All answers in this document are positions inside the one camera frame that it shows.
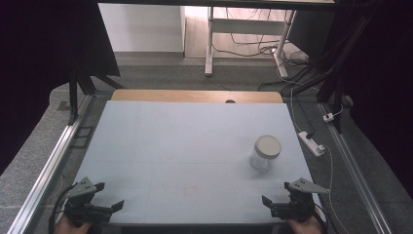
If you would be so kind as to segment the person's left hand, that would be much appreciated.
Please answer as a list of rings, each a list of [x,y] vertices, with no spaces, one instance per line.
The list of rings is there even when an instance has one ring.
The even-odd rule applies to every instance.
[[[91,227],[92,224],[88,222],[77,227],[69,218],[63,215],[55,226],[54,234],[88,234]]]

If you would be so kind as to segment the dark curtain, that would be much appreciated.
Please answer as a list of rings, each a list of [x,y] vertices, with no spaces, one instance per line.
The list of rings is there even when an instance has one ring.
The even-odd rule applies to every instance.
[[[53,89],[76,76],[119,74],[98,0],[0,0],[0,175]]]
[[[413,0],[379,7],[343,65],[351,116],[413,199]]]

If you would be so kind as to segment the cream round jar lid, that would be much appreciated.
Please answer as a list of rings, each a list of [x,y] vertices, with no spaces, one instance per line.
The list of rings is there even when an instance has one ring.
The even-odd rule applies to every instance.
[[[276,159],[281,151],[281,142],[274,136],[261,136],[254,144],[256,153],[265,159]]]

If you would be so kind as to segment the pale blue table cover sheet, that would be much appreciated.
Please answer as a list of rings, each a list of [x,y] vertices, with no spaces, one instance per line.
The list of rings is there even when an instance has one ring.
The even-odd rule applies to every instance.
[[[250,165],[255,142],[282,145],[272,169]],[[98,206],[124,201],[119,224],[264,224],[261,196],[311,174],[284,104],[109,101],[77,177],[104,182]]]

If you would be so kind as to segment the person's right hand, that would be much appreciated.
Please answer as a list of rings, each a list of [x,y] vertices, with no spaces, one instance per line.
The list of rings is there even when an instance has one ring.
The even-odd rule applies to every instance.
[[[294,234],[323,234],[323,228],[314,216],[304,222],[287,219],[286,223],[291,227]]]

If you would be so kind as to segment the black metal stand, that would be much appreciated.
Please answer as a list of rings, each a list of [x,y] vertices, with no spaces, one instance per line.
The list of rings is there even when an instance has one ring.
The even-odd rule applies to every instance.
[[[342,17],[332,28],[336,31],[341,30],[341,32],[334,41],[334,45],[313,62],[313,65],[320,69],[318,76],[295,90],[290,89],[290,95],[296,97],[321,83],[316,99],[318,102],[328,102],[331,97],[334,97],[333,113],[337,114],[337,117],[332,120],[332,125],[339,134],[342,133],[340,115],[343,108],[344,64],[349,60],[349,54],[370,21],[376,3],[380,1],[340,0],[336,3],[332,11],[335,15],[342,15]]]
[[[124,89],[124,86],[118,82],[111,79],[108,75],[103,74],[102,72],[93,73],[93,77],[96,77],[98,80],[104,82],[115,90]],[[68,121],[69,126],[73,126],[74,123],[79,118],[78,111],[78,92],[77,88],[80,87],[82,92],[91,96],[96,92],[96,87],[92,81],[92,76],[82,69],[80,66],[74,66],[72,68],[71,75],[69,77],[69,104],[70,104],[70,117]]]

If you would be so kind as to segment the white power strip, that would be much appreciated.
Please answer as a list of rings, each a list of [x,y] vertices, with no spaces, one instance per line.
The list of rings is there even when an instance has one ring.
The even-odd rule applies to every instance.
[[[317,144],[311,134],[303,131],[297,134],[300,140],[306,145],[306,147],[313,153],[315,157],[319,157],[324,154],[325,147],[322,144]]]

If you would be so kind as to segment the white desk frame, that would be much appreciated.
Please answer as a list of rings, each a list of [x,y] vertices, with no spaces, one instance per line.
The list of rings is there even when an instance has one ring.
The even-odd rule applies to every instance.
[[[281,78],[287,78],[288,74],[282,61],[282,51],[295,12],[286,11],[286,17],[283,21],[259,20],[259,19],[220,19],[214,17],[214,8],[207,8],[207,47],[206,47],[206,65],[205,76],[212,75],[213,65],[213,48],[212,39],[214,33],[236,33],[236,34],[261,34],[280,36],[281,41],[273,51],[273,58],[277,65],[277,70]]]

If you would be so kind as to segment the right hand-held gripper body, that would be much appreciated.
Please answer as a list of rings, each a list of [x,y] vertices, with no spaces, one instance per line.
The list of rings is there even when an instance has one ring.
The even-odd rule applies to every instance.
[[[301,177],[290,182],[289,202],[273,203],[270,209],[272,217],[280,219],[295,219],[304,222],[314,216],[318,222],[323,223],[322,218],[316,212],[316,203],[313,194],[329,194],[330,191]]]

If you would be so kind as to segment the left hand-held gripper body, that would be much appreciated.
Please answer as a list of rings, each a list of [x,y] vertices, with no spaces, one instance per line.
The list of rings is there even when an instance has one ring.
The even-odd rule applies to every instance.
[[[95,184],[84,177],[69,192],[63,213],[77,226],[85,222],[103,223],[110,220],[110,208],[92,204],[92,199],[97,193],[94,186]]]

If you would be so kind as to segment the aluminium floor rail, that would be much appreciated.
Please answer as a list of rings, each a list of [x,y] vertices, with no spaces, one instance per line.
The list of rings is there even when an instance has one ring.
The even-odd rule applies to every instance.
[[[78,117],[72,125],[67,125],[60,138],[58,139],[54,150],[48,158],[41,173],[37,177],[24,203],[19,209],[14,222],[9,228],[7,234],[23,234],[29,222],[34,216],[34,213],[39,206],[43,195],[45,194],[49,183],[51,182],[57,167],[59,166],[63,155],[69,147],[69,143],[78,130],[80,123],[84,119],[85,111],[90,105],[92,95],[85,95],[78,107]]]
[[[366,213],[369,215],[370,221],[375,228],[375,233],[394,234],[379,205],[379,202],[367,184],[354,154],[346,142],[345,136],[337,131],[332,121],[322,122],[330,131],[335,147],[338,150],[338,155],[341,157],[343,165],[345,166],[348,175],[351,178],[351,182],[357,191],[359,201],[363,204]]]

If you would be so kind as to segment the clear glass jar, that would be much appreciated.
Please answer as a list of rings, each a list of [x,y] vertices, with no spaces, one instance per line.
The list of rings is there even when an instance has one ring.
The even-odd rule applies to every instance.
[[[274,157],[267,155],[255,147],[250,155],[250,165],[258,172],[267,172],[272,169]]]

